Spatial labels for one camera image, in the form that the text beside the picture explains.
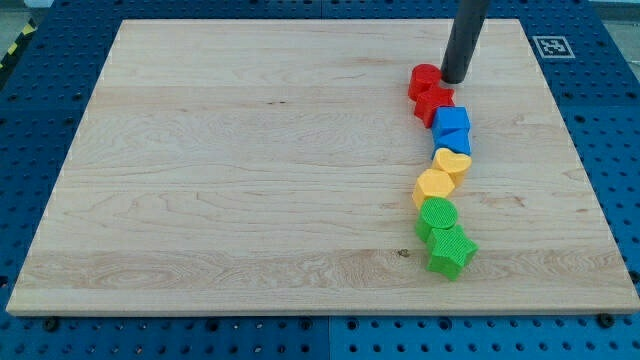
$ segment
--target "yellow heart block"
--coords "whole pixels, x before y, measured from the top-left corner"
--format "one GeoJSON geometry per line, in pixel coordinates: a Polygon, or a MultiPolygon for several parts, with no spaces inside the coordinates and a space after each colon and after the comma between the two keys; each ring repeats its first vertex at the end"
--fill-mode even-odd
{"type": "Polygon", "coordinates": [[[418,210],[422,207],[422,203],[432,197],[446,198],[451,195],[455,184],[449,174],[442,170],[427,169],[416,181],[416,187],[413,190],[413,202],[418,210]]]}
{"type": "Polygon", "coordinates": [[[456,154],[447,148],[440,148],[436,151],[431,167],[449,174],[453,183],[458,187],[462,185],[467,171],[471,168],[471,156],[456,154]]]}

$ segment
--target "wood grain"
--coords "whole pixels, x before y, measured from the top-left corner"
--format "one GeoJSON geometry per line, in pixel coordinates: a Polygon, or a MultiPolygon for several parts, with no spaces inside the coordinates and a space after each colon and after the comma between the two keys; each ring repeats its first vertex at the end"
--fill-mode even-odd
{"type": "Polygon", "coordinates": [[[424,270],[411,192],[433,143],[406,90],[414,65],[440,63],[450,26],[123,22],[8,311],[637,311],[513,20],[487,22],[454,86],[474,164],[452,200],[480,251],[457,282],[424,270]]]}

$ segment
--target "plastic block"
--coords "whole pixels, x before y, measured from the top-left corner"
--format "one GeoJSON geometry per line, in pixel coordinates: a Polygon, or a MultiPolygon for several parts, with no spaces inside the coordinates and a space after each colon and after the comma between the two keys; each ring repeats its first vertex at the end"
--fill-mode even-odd
{"type": "Polygon", "coordinates": [[[449,174],[456,187],[462,185],[467,172],[471,168],[471,156],[467,154],[456,154],[451,149],[440,148],[436,150],[431,167],[442,170],[449,174]]]}
{"type": "Polygon", "coordinates": [[[433,229],[427,240],[427,250],[431,253],[427,270],[455,281],[473,259],[478,245],[467,238],[462,226],[456,225],[451,229],[433,229]]]}
{"type": "Polygon", "coordinates": [[[413,190],[413,202],[420,210],[422,203],[432,197],[446,198],[455,189],[455,184],[449,174],[442,170],[427,169],[416,181],[413,190]]]}
{"type": "Polygon", "coordinates": [[[416,101],[418,94],[427,91],[433,84],[438,84],[442,78],[440,69],[431,64],[420,64],[411,71],[409,83],[409,98],[416,101]]]}
{"type": "Polygon", "coordinates": [[[434,84],[429,87],[429,90],[418,95],[413,114],[422,119],[424,126],[429,129],[433,124],[433,117],[439,107],[455,106],[453,94],[453,89],[443,89],[440,85],[434,84]]]}
{"type": "Polygon", "coordinates": [[[447,135],[434,137],[433,159],[438,149],[447,148],[457,154],[471,156],[471,143],[469,142],[469,132],[465,129],[456,130],[447,135]]]}
{"type": "Polygon", "coordinates": [[[469,121],[467,109],[461,106],[440,107],[433,117],[431,131],[434,137],[441,137],[460,129],[468,131],[470,128],[471,122],[469,121]]]}
{"type": "Polygon", "coordinates": [[[445,198],[433,197],[422,204],[416,221],[416,234],[426,243],[432,229],[451,229],[457,221],[458,210],[453,203],[445,198]]]}

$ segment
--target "green star block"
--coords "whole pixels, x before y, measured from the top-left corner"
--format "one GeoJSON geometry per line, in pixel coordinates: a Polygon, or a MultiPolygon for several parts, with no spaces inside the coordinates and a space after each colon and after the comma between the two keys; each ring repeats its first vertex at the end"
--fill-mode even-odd
{"type": "Polygon", "coordinates": [[[422,203],[416,234],[427,242],[432,229],[450,229],[458,221],[458,211],[453,203],[445,198],[433,197],[422,203]]]}
{"type": "Polygon", "coordinates": [[[427,240],[431,258],[427,270],[439,272],[455,281],[478,251],[478,245],[469,240],[462,226],[451,229],[433,229],[427,240]]]}

